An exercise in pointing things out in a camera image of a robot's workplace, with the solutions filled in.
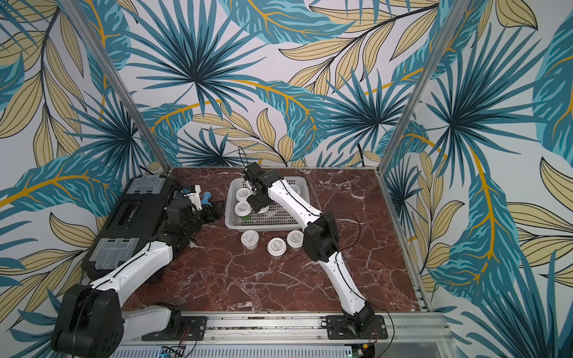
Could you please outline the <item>yogurt cup white lid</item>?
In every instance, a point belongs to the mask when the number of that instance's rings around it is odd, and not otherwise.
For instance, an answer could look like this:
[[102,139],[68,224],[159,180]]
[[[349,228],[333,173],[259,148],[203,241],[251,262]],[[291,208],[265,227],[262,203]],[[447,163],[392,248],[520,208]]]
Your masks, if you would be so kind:
[[237,201],[247,201],[252,191],[249,188],[241,187],[237,190],[235,197]]

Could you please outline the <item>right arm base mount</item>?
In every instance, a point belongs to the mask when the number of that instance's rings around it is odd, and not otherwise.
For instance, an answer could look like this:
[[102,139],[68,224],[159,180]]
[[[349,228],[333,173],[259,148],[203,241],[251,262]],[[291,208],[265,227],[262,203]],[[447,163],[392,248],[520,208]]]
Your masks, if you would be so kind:
[[329,340],[384,340],[389,337],[383,316],[365,307],[355,315],[326,316],[320,324]]

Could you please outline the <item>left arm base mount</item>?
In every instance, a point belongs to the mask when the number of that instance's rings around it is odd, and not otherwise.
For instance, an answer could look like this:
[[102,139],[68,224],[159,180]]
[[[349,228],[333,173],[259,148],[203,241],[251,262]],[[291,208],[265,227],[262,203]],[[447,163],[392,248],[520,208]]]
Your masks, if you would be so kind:
[[183,316],[180,310],[174,310],[165,329],[146,334],[142,336],[142,340],[144,342],[202,341],[206,325],[207,316]]

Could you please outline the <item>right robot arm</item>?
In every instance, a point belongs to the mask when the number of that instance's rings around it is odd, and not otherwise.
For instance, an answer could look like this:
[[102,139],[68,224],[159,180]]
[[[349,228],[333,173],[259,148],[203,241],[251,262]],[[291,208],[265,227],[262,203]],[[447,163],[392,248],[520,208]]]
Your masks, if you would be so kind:
[[375,312],[343,260],[335,216],[305,201],[275,169],[265,170],[252,163],[244,169],[244,179],[252,190],[247,202],[253,210],[276,203],[296,220],[304,233],[304,252],[326,272],[339,297],[349,332],[355,336],[366,332]]

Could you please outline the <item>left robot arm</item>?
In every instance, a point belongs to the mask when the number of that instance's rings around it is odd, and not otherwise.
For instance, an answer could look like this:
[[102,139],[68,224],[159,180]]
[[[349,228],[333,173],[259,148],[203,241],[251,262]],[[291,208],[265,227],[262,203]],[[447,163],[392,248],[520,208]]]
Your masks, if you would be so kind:
[[170,264],[189,245],[202,225],[223,217],[225,202],[201,200],[197,209],[186,197],[173,199],[158,232],[135,256],[88,285],[73,286],[63,298],[52,333],[52,350],[75,357],[109,357],[127,341],[177,340],[190,333],[181,309],[157,303],[122,311],[127,299],[149,278]]

